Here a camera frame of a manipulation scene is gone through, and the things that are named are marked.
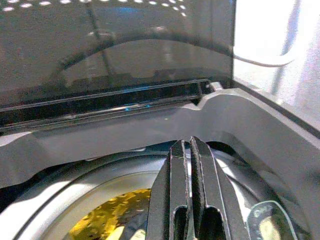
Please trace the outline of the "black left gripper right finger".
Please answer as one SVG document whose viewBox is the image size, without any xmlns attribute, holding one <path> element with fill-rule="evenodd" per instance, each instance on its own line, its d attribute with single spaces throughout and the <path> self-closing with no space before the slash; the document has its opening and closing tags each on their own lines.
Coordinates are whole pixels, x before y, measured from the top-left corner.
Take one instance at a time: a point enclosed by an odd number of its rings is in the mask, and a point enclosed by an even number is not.
<svg viewBox="0 0 320 240">
<path fill-rule="evenodd" d="M 233 185 L 210 147 L 190 139 L 194 233 L 198 240 L 248 240 Z"/>
</svg>

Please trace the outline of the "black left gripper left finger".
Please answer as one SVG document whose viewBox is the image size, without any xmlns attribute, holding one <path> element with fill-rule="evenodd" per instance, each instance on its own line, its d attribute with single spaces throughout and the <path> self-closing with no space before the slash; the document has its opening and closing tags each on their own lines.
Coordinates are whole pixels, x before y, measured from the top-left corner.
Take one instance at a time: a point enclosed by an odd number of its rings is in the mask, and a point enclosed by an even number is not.
<svg viewBox="0 0 320 240">
<path fill-rule="evenodd" d="M 185 142 L 176 141 L 152 185 L 148 240 L 191 240 L 194 236 L 191 182 Z"/>
</svg>

